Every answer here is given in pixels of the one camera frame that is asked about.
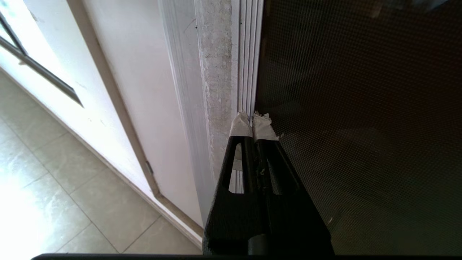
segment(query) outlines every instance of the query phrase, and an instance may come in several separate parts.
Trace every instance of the tiled floor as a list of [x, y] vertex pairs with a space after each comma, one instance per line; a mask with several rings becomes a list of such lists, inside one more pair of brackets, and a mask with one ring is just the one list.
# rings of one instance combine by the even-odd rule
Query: tiled floor
[[0, 209], [4, 259], [201, 253], [1, 72]]

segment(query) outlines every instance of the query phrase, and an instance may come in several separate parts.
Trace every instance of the floor tile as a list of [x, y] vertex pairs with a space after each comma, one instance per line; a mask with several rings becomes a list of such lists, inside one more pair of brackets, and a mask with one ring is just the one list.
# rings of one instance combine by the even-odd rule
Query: floor tile
[[123, 252], [160, 215], [106, 169], [71, 194], [118, 252]]
[[45, 167], [16, 136], [0, 143], [0, 189], [22, 188], [46, 173]]
[[0, 144], [15, 136], [11, 128], [0, 118]]
[[32, 151], [67, 132], [41, 107], [18, 111], [5, 121]]
[[22, 190], [0, 190], [0, 207], [3, 259], [56, 252], [90, 224], [51, 174]]
[[68, 193], [106, 168], [71, 133], [42, 146], [34, 154]]
[[202, 254], [188, 238], [183, 236], [165, 218], [160, 217], [141, 235], [126, 254]]
[[117, 254], [109, 241], [94, 224], [63, 246], [57, 253]]
[[0, 116], [11, 118], [17, 112], [33, 107], [38, 107], [38, 104], [16, 83], [0, 72]]

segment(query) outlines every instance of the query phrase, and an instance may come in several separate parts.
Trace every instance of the mesh screen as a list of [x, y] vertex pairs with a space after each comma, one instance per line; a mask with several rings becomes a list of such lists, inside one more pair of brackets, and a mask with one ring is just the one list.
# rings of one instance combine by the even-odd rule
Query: mesh screen
[[265, 1], [255, 107], [336, 254], [462, 253], [461, 29], [460, 0]]

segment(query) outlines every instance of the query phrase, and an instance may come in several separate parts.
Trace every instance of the baseboard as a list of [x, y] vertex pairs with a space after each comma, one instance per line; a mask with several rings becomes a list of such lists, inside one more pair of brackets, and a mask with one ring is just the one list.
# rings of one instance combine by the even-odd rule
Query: baseboard
[[161, 193], [155, 196], [157, 201], [153, 201], [144, 192], [142, 192], [135, 184], [127, 177], [120, 173], [112, 166], [102, 155], [100, 155], [90, 144], [82, 139], [76, 132], [69, 128], [61, 119], [59, 119], [52, 111], [50, 111], [40, 100], [32, 95], [19, 82], [12, 78], [3, 68], [0, 71], [5, 73], [13, 82], [16, 83], [24, 92], [26, 92], [34, 101], [36, 101], [48, 114], [50, 114], [57, 122], [59, 122], [69, 133], [79, 140], [87, 149], [89, 149], [100, 161], [102, 161], [109, 169], [111, 169], [119, 178], [121, 178], [128, 186], [138, 193], [147, 203], [149, 203], [157, 212], [167, 219], [175, 228], [185, 235], [199, 249], [202, 249], [202, 236], [204, 229], [195, 223], [190, 217], [177, 208], [172, 202], [165, 198]]

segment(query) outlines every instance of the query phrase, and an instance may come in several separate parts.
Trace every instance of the white wall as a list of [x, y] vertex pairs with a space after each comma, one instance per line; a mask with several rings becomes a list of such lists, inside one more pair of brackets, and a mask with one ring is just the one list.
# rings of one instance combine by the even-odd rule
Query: white wall
[[203, 226], [157, 1], [85, 5], [161, 193]]
[[25, 1], [74, 88], [82, 108], [0, 48], [0, 66], [154, 200], [106, 88], [65, 0]]

